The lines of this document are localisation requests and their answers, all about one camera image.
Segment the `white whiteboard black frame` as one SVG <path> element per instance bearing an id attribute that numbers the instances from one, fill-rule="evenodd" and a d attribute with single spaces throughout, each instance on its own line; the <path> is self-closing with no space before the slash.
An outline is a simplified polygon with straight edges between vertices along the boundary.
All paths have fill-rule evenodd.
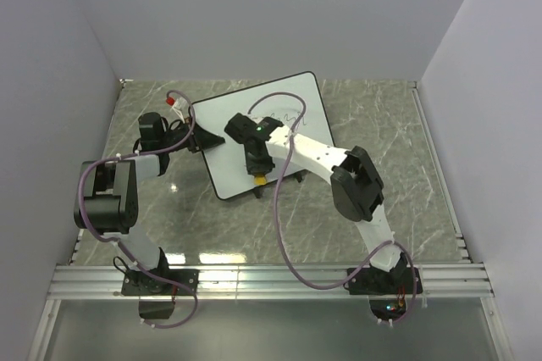
<path id="1" fill-rule="evenodd" d="M 311 138 L 330 147 L 335 140 L 319 90 L 311 71 L 210 97 L 194 103 L 196 122 L 225 139 L 225 144 L 203 151 L 213 189 L 228 200 L 257 187 L 246 172 L 244 143 L 265 141 L 275 168 L 266 178 L 275 182 L 284 166 L 289 138 L 299 143 Z"/>

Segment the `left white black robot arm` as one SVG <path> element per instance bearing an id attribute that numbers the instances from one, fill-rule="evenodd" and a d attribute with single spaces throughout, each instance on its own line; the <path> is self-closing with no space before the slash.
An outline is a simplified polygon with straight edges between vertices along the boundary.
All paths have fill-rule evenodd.
<path id="1" fill-rule="evenodd" d="M 81 195 L 75 198 L 74 219 L 85 229 L 84 218 L 88 218 L 100 240 L 112 242 L 130 259 L 130 269 L 145 268 L 143 287 L 152 295 L 161 295 L 170 288 L 172 275 L 163 249 L 137 224 L 138 186 L 164 175 L 171 153 L 183 149 L 199 153 L 225 144 L 225 139 L 203 129 L 192 117 L 169 123 L 151 112 L 141 115 L 138 125 L 140 137 L 134 144 L 133 157 L 81 165 L 87 177 L 78 189 Z"/>

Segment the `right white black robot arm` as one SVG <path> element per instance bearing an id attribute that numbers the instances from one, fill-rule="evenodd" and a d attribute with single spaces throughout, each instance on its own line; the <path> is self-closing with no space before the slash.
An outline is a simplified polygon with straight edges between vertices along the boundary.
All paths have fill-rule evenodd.
<path id="1" fill-rule="evenodd" d="M 297 132 L 301 117 L 291 125 L 275 118 L 260 120 L 236 114 L 224 128 L 225 133 L 244 147 L 247 172 L 266 175 L 275 159 L 285 161 L 274 189 L 274 226 L 279 250 L 291 273 L 313 289 L 293 267 L 285 250 L 279 221 L 279 191 L 289 164 L 311 172 L 329 184 L 335 209 L 357 225 L 369 256 L 365 275 L 385 293 L 394 292 L 404 277 L 414 276 L 412 259 L 395 241 L 384 211 L 384 183 L 368 152 L 361 147 L 337 148 Z"/>

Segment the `yellow black sponge eraser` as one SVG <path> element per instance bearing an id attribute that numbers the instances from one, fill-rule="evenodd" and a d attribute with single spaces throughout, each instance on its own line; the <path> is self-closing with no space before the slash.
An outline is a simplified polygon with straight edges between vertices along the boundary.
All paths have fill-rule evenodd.
<path id="1" fill-rule="evenodd" d="M 266 178 L 266 175 L 254 175 L 254 184 L 256 186 L 265 186 L 268 184 L 268 180 Z"/>

